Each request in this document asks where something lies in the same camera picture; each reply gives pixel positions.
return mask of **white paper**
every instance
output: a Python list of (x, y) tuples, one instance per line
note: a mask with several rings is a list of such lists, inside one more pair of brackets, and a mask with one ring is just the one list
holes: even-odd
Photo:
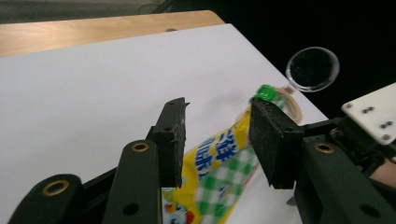
[[(261, 84), (288, 81), (231, 25), (0, 58), (0, 222), (57, 174), (86, 182), (185, 97), (186, 150), (230, 127)], [(303, 122), (326, 119), (301, 93)], [(301, 223), (260, 170), (228, 223)]]

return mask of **white mounting plate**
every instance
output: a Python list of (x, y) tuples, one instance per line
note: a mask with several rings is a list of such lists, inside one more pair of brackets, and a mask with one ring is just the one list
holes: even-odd
[(342, 110), (381, 145), (396, 139), (396, 83), (342, 106)]

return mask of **black plastic part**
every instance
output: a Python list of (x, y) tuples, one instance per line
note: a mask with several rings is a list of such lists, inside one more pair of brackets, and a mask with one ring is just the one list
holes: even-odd
[(380, 150), (388, 159), (396, 157), (396, 143), (391, 143), (387, 146), (379, 145), (378, 150)]
[(184, 98), (169, 101), (147, 139), (156, 143), (160, 155), (163, 188), (181, 187), (184, 145), (186, 142), (186, 103)]
[(379, 144), (349, 117), (336, 121), (338, 128), (361, 153), (369, 153)]
[(49, 177), (23, 198), (9, 223), (75, 223), (82, 208), (81, 192), (81, 181), (75, 175)]
[[(320, 151), (320, 146), (334, 151)], [(396, 223), (395, 211), (341, 148), (327, 142), (306, 143), (303, 163), (323, 205), (316, 223)]]
[(396, 189), (391, 186), (385, 185), (373, 179), (370, 179), (370, 183), (378, 190), (382, 197), (387, 200), (387, 202), (396, 211)]
[(303, 128), (270, 102), (252, 99), (251, 106), (250, 143), (268, 182), (275, 189), (292, 189), (294, 154), (301, 147)]
[(303, 127), (304, 129), (304, 136), (313, 136), (313, 135), (322, 135), (329, 133), (332, 129), (336, 128), (335, 123), (339, 120), (336, 119), (328, 119), (323, 120), (321, 122), (312, 123), (312, 124), (305, 124)]
[(124, 148), (102, 223), (163, 223), (158, 158), (149, 140)]
[(294, 198), (304, 224), (318, 224), (323, 206), (315, 190), (301, 189), (297, 182), (294, 190)]
[(117, 168), (114, 168), (82, 185), (85, 203), (76, 223), (92, 224), (102, 222), (116, 171)]

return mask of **wooden table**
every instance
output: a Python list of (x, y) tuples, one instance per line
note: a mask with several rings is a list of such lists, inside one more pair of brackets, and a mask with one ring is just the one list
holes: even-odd
[(0, 57), (224, 24), (212, 11), (0, 25)]

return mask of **brass screw hole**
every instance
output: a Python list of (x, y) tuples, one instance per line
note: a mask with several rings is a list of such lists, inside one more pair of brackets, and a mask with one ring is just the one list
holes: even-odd
[(316, 144), (315, 149), (324, 153), (334, 153), (334, 148), (322, 143)]
[(135, 152), (143, 152), (149, 149), (149, 145), (147, 143), (137, 143), (132, 146), (132, 150)]
[(67, 180), (56, 180), (49, 183), (43, 188), (43, 195), (51, 197), (64, 192), (69, 187), (69, 181)]

